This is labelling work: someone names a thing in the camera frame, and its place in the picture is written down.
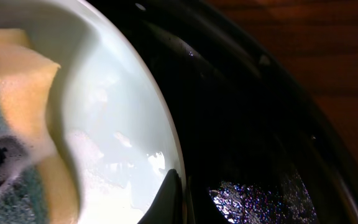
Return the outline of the large mint green plate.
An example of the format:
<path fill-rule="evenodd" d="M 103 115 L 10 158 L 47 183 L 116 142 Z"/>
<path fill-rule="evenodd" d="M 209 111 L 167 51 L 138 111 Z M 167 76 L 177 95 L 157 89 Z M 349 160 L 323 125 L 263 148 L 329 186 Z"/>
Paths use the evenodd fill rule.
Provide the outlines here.
<path fill-rule="evenodd" d="M 184 186 L 177 132 L 133 46 L 86 1 L 0 1 L 0 29 L 22 29 L 59 64 L 47 129 L 76 188 L 76 223 L 138 223 L 170 169 Z"/>

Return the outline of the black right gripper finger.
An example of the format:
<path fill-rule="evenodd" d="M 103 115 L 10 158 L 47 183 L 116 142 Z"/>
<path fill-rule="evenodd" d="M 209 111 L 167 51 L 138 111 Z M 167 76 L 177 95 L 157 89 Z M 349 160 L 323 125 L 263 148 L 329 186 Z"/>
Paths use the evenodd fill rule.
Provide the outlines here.
<path fill-rule="evenodd" d="M 170 169 L 150 208 L 138 224 L 182 224 L 183 196 L 181 181 L 175 169 Z"/>

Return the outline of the green and yellow sponge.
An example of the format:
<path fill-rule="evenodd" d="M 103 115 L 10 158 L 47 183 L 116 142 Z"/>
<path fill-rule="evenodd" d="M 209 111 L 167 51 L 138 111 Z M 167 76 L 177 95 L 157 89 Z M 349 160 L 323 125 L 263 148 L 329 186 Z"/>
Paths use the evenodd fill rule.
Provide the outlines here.
<path fill-rule="evenodd" d="M 0 223 L 76 223 L 75 185 L 47 129 L 60 66 L 22 29 L 0 29 Z"/>

